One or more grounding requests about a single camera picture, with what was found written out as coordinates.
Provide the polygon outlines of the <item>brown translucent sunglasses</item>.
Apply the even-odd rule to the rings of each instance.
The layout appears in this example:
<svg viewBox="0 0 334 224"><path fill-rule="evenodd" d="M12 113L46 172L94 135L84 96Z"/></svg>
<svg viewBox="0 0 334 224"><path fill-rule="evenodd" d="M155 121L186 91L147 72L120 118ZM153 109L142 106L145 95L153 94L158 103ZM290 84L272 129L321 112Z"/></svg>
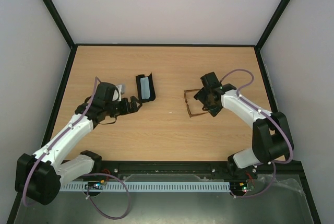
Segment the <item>brown translucent sunglasses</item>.
<svg viewBox="0 0 334 224"><path fill-rule="evenodd" d="M188 100L187 100L187 94L191 93L191 92L199 92L199 91L200 91L199 89L190 89L190 90L185 90L184 91L184 101L185 101L185 104L186 104L186 109L187 109L187 113L188 113L189 117L201 116L201 115L204 115L204 114L208 113L208 111L205 111L205 110L201 113L192 113L191 110L190 110L190 106L189 106Z"/></svg>

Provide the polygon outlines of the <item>black sunglasses case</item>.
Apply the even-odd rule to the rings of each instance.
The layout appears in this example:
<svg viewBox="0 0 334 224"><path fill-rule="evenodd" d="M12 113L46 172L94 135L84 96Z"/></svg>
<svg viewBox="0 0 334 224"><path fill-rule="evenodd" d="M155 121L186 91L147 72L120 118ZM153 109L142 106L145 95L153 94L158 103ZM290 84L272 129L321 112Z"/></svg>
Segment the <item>black sunglasses case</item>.
<svg viewBox="0 0 334 224"><path fill-rule="evenodd" d="M152 102L156 99L152 73L148 76L145 76L144 74L137 75L136 85L138 99L141 103Z"/></svg>

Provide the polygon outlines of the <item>light blue cleaning cloth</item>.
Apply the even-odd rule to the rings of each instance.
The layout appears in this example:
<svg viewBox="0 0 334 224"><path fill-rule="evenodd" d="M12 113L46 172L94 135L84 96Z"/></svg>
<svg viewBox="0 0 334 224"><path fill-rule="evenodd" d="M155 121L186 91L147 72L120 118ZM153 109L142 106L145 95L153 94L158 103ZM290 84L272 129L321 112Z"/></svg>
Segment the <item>light blue cleaning cloth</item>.
<svg viewBox="0 0 334 224"><path fill-rule="evenodd" d="M150 92L150 84L148 77L143 77L140 79L140 87L141 87L141 99L142 100L149 99L151 96L151 92Z"/></svg>

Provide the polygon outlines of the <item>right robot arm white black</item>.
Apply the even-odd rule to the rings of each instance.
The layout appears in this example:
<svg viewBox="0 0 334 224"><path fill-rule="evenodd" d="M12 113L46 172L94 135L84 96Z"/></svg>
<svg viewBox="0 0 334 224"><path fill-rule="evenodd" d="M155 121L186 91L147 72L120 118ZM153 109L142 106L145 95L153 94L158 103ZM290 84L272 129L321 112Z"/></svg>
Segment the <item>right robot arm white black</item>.
<svg viewBox="0 0 334 224"><path fill-rule="evenodd" d="M270 112L242 95L243 86L223 84L214 72L201 77L202 88L195 100L215 117L227 109L241 118L252 129L252 146L228 157L227 170L230 176L239 178L251 166L277 162L280 157L293 159L294 144L287 117L282 112Z"/></svg>

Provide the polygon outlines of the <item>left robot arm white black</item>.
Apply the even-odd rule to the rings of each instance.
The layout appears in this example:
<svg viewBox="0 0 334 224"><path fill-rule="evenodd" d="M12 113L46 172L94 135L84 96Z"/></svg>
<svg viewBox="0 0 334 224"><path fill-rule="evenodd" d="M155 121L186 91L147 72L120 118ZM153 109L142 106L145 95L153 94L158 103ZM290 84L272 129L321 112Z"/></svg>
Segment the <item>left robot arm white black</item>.
<svg viewBox="0 0 334 224"><path fill-rule="evenodd" d="M137 97L123 98L123 93L123 85L96 80L91 96L77 107L63 129L33 154L18 158L15 190L22 193L25 206L31 206L29 198L42 205L49 204L61 186L93 170L99 159L91 152L68 162L64 159L106 117L116 119L140 109L142 102Z"/></svg>

